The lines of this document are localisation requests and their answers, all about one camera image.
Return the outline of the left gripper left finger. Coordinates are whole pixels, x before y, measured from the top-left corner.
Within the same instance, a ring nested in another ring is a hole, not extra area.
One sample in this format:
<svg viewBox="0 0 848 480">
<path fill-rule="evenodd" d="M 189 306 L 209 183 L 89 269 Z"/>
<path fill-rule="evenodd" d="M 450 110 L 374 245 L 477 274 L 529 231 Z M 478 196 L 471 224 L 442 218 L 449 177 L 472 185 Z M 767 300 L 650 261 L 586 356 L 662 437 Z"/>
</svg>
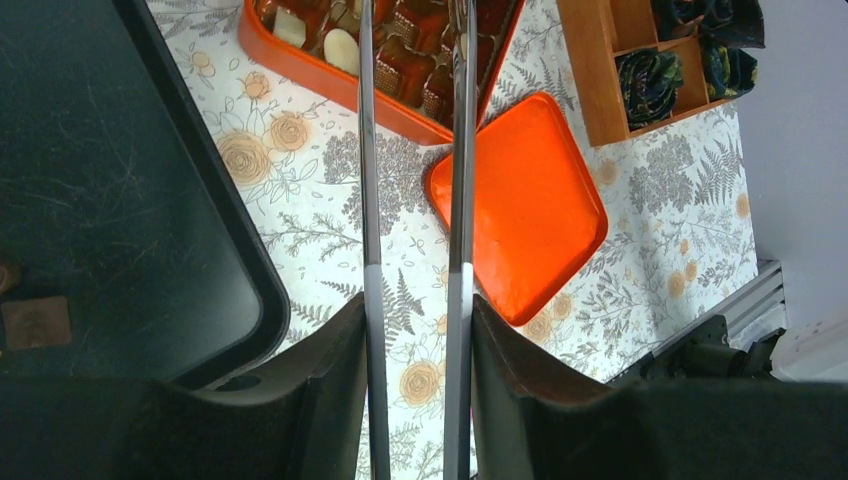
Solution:
<svg viewBox="0 0 848 480">
<path fill-rule="evenodd" d="M 5 379 L 5 479 L 351 479 L 366 392 L 365 300 L 233 390 Z"/>
</svg>

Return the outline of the orange chocolate box with tray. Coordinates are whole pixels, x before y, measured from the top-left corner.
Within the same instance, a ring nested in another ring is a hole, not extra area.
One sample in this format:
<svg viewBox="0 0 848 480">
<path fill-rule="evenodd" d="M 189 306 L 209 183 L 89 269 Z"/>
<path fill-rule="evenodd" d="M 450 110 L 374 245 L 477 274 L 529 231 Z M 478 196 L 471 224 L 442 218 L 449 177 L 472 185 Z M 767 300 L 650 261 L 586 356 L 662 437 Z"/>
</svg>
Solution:
<svg viewBox="0 0 848 480">
<path fill-rule="evenodd" d="M 448 2 L 377 1 L 374 6 L 377 123 L 421 145 L 451 142 L 454 36 Z M 510 0 L 476 4 L 479 121 L 485 118 L 523 6 Z M 306 22 L 302 48 L 272 34 L 278 7 Z M 360 12 L 358 1 L 246 1 L 238 39 L 260 65 L 354 110 L 358 80 L 326 62 L 323 41 L 334 28 L 344 29 L 358 41 Z"/>
</svg>

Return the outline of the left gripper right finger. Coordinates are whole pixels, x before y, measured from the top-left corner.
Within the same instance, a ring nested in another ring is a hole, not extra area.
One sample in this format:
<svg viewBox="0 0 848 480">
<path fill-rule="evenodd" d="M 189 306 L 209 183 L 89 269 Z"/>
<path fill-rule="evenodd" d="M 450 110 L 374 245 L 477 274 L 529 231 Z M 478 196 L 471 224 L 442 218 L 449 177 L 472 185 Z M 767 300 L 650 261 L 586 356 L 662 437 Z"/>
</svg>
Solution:
<svg viewBox="0 0 848 480">
<path fill-rule="evenodd" d="M 769 380 L 608 386 L 473 300 L 485 479 L 843 479 L 847 388 Z"/>
</svg>

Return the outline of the white handled metal tongs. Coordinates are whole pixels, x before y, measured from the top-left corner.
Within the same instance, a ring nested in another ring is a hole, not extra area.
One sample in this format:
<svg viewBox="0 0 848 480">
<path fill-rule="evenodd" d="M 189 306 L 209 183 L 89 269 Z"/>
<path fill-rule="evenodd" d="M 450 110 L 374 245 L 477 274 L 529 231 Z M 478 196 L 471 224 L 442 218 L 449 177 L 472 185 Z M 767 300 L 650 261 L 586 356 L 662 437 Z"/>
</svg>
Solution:
<svg viewBox="0 0 848 480">
<path fill-rule="evenodd" d="M 382 295 L 380 209 L 376 157 L 374 7 L 361 6 L 358 123 L 363 221 L 364 313 L 368 368 L 371 476 L 388 479 L 390 435 L 387 402 L 385 315 Z M 454 39 L 454 126 L 447 302 L 443 476 L 470 476 L 471 325 L 473 311 L 473 218 L 477 105 L 477 8 L 473 1 L 450 4 Z"/>
</svg>

